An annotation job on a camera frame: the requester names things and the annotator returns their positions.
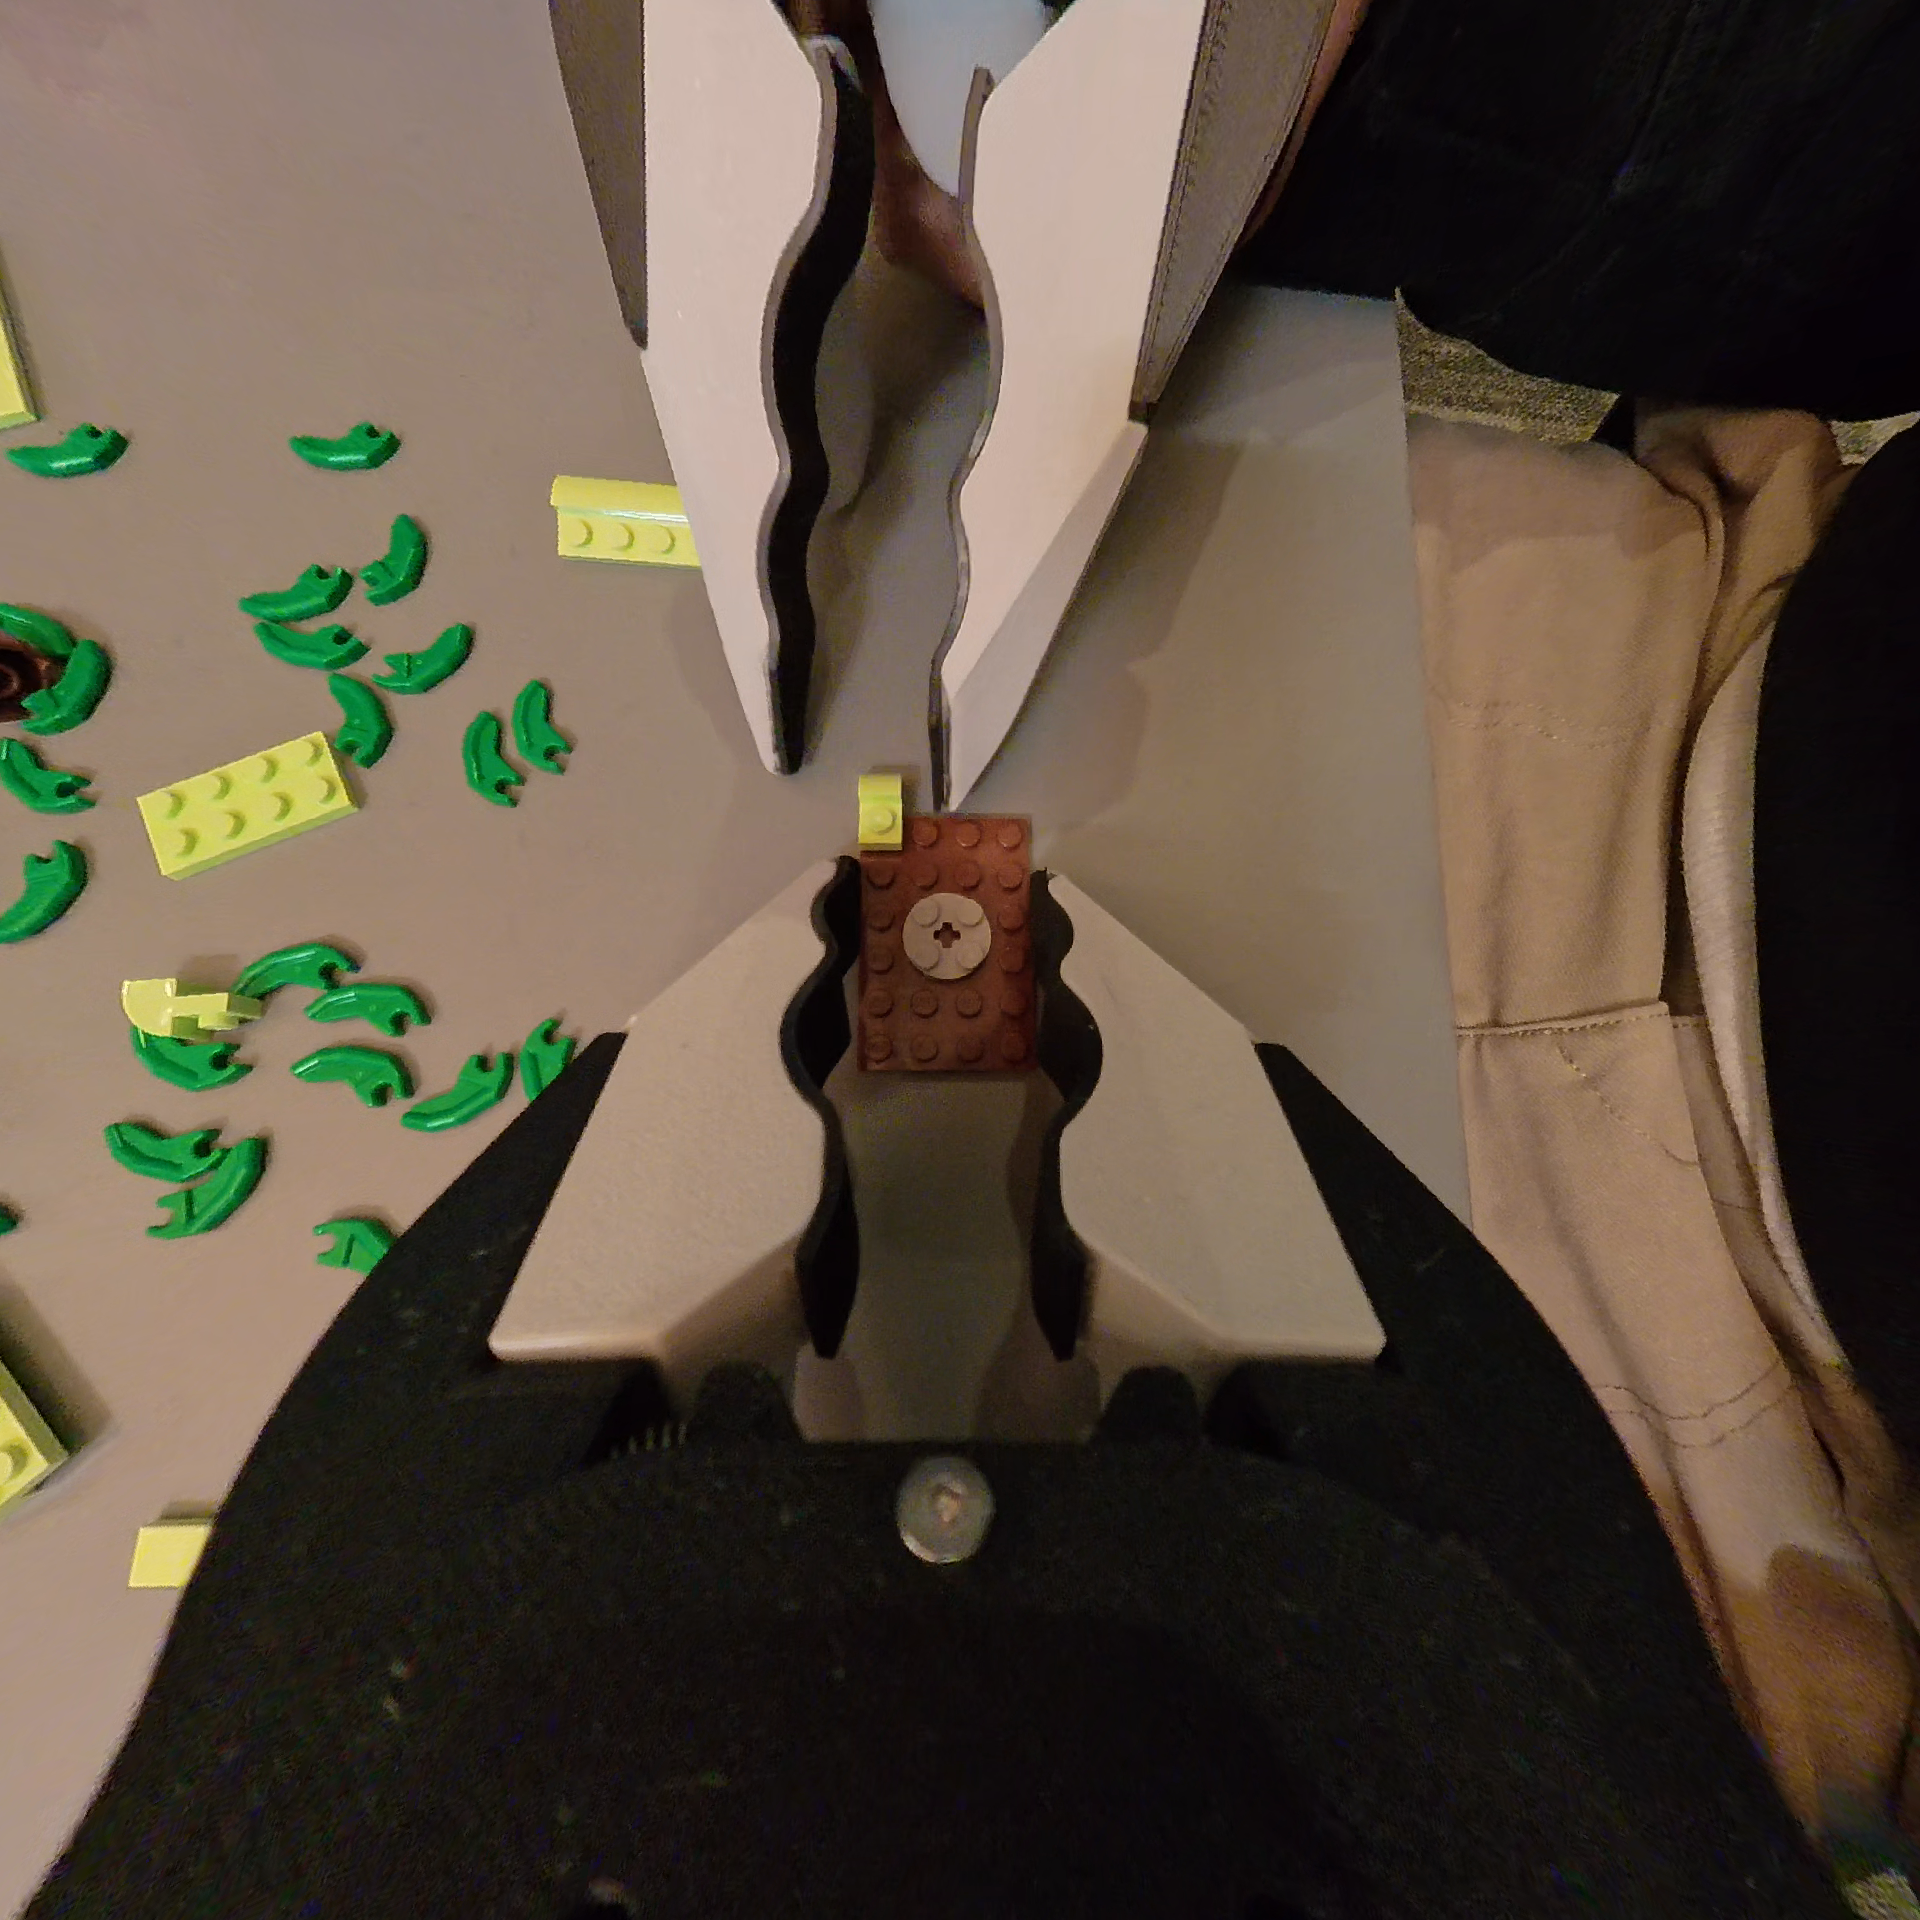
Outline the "black jacket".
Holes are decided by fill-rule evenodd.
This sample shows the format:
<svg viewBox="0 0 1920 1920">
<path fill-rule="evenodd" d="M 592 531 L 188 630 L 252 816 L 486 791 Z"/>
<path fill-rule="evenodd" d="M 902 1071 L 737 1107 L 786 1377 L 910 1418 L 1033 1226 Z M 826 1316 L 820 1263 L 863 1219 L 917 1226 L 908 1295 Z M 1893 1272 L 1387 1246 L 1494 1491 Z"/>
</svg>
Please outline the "black jacket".
<svg viewBox="0 0 1920 1920">
<path fill-rule="evenodd" d="M 1640 402 L 1915 410 L 1915 4 L 1337 4 L 1235 269 Z"/>
</svg>

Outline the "dark cloth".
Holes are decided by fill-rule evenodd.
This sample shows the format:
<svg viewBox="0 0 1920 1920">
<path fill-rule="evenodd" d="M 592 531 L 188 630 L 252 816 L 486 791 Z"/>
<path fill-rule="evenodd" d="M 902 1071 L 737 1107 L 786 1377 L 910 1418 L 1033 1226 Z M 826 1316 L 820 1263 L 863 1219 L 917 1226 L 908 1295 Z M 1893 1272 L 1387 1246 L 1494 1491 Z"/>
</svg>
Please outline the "dark cloth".
<svg viewBox="0 0 1920 1920">
<path fill-rule="evenodd" d="M 1915 427 L 1861 467 L 1774 627 L 1752 882 L 1791 1227 L 1915 1457 Z"/>
</svg>

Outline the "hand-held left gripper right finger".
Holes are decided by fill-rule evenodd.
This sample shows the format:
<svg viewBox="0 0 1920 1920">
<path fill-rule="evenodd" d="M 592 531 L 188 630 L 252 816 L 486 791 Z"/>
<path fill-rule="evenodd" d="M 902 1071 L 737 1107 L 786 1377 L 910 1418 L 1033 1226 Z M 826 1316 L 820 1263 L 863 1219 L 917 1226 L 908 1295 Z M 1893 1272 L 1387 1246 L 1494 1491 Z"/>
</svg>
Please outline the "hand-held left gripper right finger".
<svg viewBox="0 0 1920 1920">
<path fill-rule="evenodd" d="M 1024 1435 L 1085 1435 L 1114 1382 L 1201 1402 L 1242 1362 L 1369 1364 L 1385 1326 L 1251 1032 L 1062 874 L 1037 877 L 1039 1140 Z"/>
</svg>

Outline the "brown plate with grey disc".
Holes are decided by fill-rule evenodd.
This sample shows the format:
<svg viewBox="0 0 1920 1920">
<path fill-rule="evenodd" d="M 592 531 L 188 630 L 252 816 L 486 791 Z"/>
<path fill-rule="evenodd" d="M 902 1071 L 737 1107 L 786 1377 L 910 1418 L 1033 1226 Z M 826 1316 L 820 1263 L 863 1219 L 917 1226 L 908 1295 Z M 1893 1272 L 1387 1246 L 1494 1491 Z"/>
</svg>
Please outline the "brown plate with grey disc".
<svg viewBox="0 0 1920 1920">
<path fill-rule="evenodd" d="M 1033 825 L 915 812 L 901 850 L 863 850 L 859 1066 L 1037 1066 Z"/>
</svg>

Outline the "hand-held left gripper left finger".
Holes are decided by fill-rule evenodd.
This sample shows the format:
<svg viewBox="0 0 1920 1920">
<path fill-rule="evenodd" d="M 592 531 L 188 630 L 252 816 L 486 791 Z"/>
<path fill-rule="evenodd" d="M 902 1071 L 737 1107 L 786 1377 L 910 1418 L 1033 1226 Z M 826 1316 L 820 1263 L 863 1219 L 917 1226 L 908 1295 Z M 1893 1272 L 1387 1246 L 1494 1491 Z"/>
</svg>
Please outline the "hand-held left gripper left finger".
<svg viewBox="0 0 1920 1920">
<path fill-rule="evenodd" d="M 499 1362 L 651 1362 L 676 1410 L 751 1362 L 810 1435 L 863 1435 L 840 1358 L 859 1226 L 840 1116 L 859 870 L 814 863 L 625 1027 L 490 1326 Z"/>
</svg>

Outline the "lime two-by-four plate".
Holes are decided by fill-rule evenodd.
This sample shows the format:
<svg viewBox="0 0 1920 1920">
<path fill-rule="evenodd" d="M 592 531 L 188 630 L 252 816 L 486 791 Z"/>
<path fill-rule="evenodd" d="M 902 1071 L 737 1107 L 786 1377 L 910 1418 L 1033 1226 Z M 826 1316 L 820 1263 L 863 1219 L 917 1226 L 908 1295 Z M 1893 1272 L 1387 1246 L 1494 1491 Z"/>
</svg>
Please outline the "lime two-by-four plate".
<svg viewBox="0 0 1920 1920">
<path fill-rule="evenodd" d="M 154 865 L 185 882 L 359 807 L 324 732 L 302 732 L 136 796 Z"/>
</svg>

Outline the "lime brick with side studs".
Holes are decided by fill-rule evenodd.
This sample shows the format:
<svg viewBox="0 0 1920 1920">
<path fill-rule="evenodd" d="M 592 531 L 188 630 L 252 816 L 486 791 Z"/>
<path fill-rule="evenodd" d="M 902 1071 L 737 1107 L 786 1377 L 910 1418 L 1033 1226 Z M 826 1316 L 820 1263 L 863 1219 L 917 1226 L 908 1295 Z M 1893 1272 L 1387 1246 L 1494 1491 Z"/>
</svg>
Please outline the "lime brick with side studs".
<svg viewBox="0 0 1920 1920">
<path fill-rule="evenodd" d="M 548 492 L 564 559 L 699 568 L 676 482 L 558 473 Z"/>
</svg>

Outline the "beige pants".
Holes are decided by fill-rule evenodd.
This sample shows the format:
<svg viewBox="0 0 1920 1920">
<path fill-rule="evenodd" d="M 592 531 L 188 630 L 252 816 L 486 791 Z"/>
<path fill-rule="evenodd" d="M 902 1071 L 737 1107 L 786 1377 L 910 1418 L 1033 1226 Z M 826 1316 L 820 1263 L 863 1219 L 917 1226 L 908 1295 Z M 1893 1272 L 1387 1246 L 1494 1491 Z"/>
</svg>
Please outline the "beige pants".
<svg viewBox="0 0 1920 1920">
<path fill-rule="evenodd" d="M 1915 1476 L 1794 1239 L 1759 1009 L 1760 667 L 1844 482 L 1808 410 L 1408 423 L 1473 1227 L 1652 1491 L 1708 1699 L 1844 1902 L 1915 1916 Z"/>
</svg>

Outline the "lime studded plate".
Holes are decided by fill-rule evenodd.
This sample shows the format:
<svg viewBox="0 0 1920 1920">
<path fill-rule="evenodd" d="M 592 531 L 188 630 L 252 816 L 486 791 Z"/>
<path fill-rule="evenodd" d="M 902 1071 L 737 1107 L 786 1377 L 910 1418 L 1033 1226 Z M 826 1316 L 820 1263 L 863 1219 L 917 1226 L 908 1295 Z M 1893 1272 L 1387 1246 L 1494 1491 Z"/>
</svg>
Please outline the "lime studded plate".
<svg viewBox="0 0 1920 1920">
<path fill-rule="evenodd" d="M 5 1324 L 5 1515 L 38 1496 L 71 1457 L 48 1388 Z"/>
</svg>

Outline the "scattered green leaf pieces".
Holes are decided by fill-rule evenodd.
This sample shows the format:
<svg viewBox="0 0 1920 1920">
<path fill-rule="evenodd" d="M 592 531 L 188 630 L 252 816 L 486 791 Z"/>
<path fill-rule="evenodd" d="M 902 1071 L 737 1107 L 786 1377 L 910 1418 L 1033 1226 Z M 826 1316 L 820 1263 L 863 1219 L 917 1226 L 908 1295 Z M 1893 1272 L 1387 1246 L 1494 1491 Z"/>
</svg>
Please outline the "scattered green leaf pieces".
<svg viewBox="0 0 1920 1920">
<path fill-rule="evenodd" d="M 28 477 L 67 480 L 99 477 L 127 453 L 118 427 L 74 423 L 52 442 L 5 444 L 5 461 Z M 320 473 L 370 473 L 399 450 L 399 434 L 380 423 L 350 423 L 341 434 L 290 434 L 290 453 Z M 418 588 L 426 568 L 426 529 L 414 515 L 397 515 L 385 548 L 359 562 L 306 562 L 285 588 L 252 588 L 238 612 L 252 622 L 261 651 L 285 665 L 320 674 L 335 702 L 335 724 L 324 732 L 331 756 L 346 772 L 375 772 L 392 746 L 389 694 L 414 700 L 455 681 L 474 654 L 474 622 L 448 622 L 425 651 L 385 654 L 375 676 L 350 674 L 367 657 L 367 641 L 324 616 L 335 612 L 354 588 L 370 610 L 389 610 Z M 5 633 L 29 646 L 43 660 L 43 688 L 28 700 L 28 713 L 5 724 L 5 793 L 38 816 L 74 821 L 94 807 L 91 773 L 52 767 L 34 739 L 71 732 L 94 717 L 110 691 L 110 651 L 74 633 L 59 616 L 5 602 Z M 527 767 L 514 753 L 544 772 L 564 773 L 574 739 L 554 724 L 552 684 L 528 681 L 514 691 L 510 724 L 499 709 L 480 709 L 460 738 L 464 787 L 486 805 L 518 805 Z M 11 896 L 5 896 L 5 947 L 48 932 L 82 899 L 91 858 L 71 838 L 52 838 L 48 850 L 18 858 Z M 234 994 L 272 1000 L 285 989 L 311 989 L 311 1020 L 359 1020 L 380 1039 L 403 1039 L 409 1027 L 426 1023 L 425 1000 L 399 981 L 375 981 L 359 975 L 359 959 L 324 940 L 287 945 L 242 969 Z M 214 1042 L 152 1039 L 127 1023 L 136 1057 L 183 1092 L 214 1092 L 238 1084 L 252 1066 L 238 1057 L 242 1027 Z M 379 1112 L 399 1095 L 411 1105 L 399 1124 L 414 1134 L 457 1131 L 486 1116 L 514 1087 L 535 1100 L 574 1056 L 574 1039 L 554 1020 L 540 1020 L 527 1045 L 474 1056 L 455 1087 L 411 1095 L 411 1073 L 389 1045 L 324 1042 L 296 1063 L 306 1084 L 341 1084 L 362 1107 Z M 222 1227 L 261 1185 L 268 1171 L 268 1136 L 246 1134 L 227 1140 L 218 1125 L 183 1134 L 146 1124 L 107 1125 L 110 1160 L 139 1180 L 157 1180 L 157 1219 L 146 1227 L 154 1239 L 194 1239 Z M 370 1272 L 397 1237 L 375 1217 L 341 1212 L 312 1227 L 324 1239 L 320 1263 L 331 1268 Z"/>
</svg>

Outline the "pale lime curved piece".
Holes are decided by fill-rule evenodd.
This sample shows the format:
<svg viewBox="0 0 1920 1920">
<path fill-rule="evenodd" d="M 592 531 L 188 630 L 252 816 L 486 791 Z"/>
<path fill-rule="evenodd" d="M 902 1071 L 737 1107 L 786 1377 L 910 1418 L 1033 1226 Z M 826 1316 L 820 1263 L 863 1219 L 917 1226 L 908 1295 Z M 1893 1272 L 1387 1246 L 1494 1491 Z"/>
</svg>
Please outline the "pale lime curved piece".
<svg viewBox="0 0 1920 1920">
<path fill-rule="evenodd" d="M 136 1032 L 183 1042 L 214 1042 L 265 1011 L 261 999 L 205 989 L 171 975 L 127 979 L 121 1005 Z"/>
</svg>

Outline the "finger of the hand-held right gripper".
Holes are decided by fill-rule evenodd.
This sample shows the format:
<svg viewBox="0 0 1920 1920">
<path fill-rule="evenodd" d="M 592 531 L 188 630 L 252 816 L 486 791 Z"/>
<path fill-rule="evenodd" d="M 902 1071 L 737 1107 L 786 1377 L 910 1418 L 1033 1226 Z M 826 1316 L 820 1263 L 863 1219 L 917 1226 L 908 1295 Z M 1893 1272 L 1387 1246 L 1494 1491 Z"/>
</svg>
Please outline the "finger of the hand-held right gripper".
<svg viewBox="0 0 1920 1920">
<path fill-rule="evenodd" d="M 816 374 L 871 234 L 873 109 L 791 4 L 552 4 L 620 315 L 767 772 L 804 759 Z"/>
<path fill-rule="evenodd" d="M 1335 4 L 1071 4 L 975 84 L 965 215 L 990 398 L 954 482 L 955 603 L 931 778 L 961 805 L 1012 728 L 1264 199 Z"/>
</svg>

